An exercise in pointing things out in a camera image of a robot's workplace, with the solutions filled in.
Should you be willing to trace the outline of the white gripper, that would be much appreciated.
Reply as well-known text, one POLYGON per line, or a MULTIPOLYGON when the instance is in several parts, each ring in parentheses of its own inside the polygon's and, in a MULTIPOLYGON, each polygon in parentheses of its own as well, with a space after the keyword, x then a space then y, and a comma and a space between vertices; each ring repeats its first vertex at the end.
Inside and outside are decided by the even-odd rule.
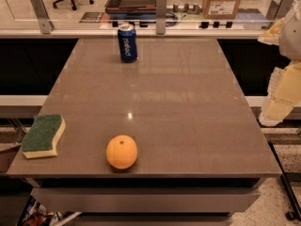
POLYGON ((291 61, 284 69, 275 67, 263 100, 259 121, 276 126, 301 102, 301 0, 294 0, 286 16, 258 37, 258 42, 279 45, 279 52, 291 61))

